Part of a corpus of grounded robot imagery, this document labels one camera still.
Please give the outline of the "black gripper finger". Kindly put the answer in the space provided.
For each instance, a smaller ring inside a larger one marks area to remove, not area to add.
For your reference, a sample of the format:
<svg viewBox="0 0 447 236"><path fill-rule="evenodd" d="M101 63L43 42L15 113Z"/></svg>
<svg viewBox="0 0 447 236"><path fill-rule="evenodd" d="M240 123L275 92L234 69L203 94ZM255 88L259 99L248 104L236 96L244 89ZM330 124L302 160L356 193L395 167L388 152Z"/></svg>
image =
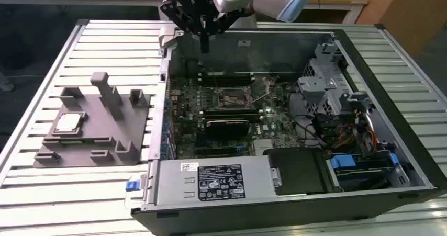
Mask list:
<svg viewBox="0 0 447 236"><path fill-rule="evenodd" d="M160 9L184 32L195 34L199 37L200 52L206 53L206 29L203 27L203 18L188 17L183 13L182 6L176 0L163 0Z"/></svg>
<svg viewBox="0 0 447 236"><path fill-rule="evenodd" d="M206 16L206 53L210 52L211 36L223 34L236 20L244 16L244 8L224 13L223 16L219 16L219 12L215 10L212 14Z"/></svg>

